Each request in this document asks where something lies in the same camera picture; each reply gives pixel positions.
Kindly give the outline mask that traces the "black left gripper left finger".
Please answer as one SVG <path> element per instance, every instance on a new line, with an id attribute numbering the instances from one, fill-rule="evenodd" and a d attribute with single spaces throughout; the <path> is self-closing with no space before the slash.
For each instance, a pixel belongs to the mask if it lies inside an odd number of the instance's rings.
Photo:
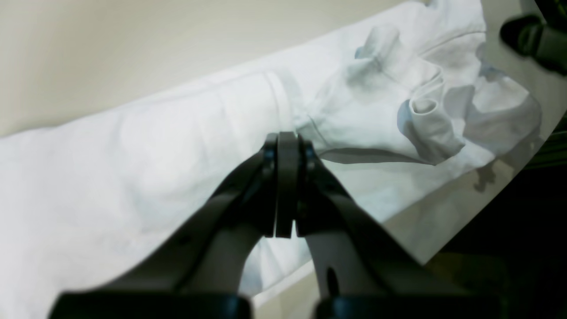
<path id="1" fill-rule="evenodd" d="M 250 252 L 263 237 L 288 237 L 277 216 L 287 133 L 234 169 L 156 251 L 117 279 L 60 296 L 51 319 L 250 319 L 238 293 Z"/>

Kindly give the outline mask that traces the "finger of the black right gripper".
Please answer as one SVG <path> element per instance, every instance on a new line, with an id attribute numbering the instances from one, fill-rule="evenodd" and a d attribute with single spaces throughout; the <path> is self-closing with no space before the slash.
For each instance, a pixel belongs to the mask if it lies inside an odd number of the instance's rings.
<path id="1" fill-rule="evenodd" d="M 565 30 L 549 26 L 538 16 L 521 16 L 502 25 L 500 39 L 518 56 L 532 59 L 547 71 L 567 74 Z"/>

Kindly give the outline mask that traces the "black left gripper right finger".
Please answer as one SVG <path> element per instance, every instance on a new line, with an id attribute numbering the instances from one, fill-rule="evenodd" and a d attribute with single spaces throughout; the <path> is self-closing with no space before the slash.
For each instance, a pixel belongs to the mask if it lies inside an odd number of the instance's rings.
<path id="1" fill-rule="evenodd" d="M 499 319 L 501 299 L 431 274 L 344 189 L 310 142 L 288 135 L 288 214 L 306 240 L 320 301 L 314 319 Z"/>

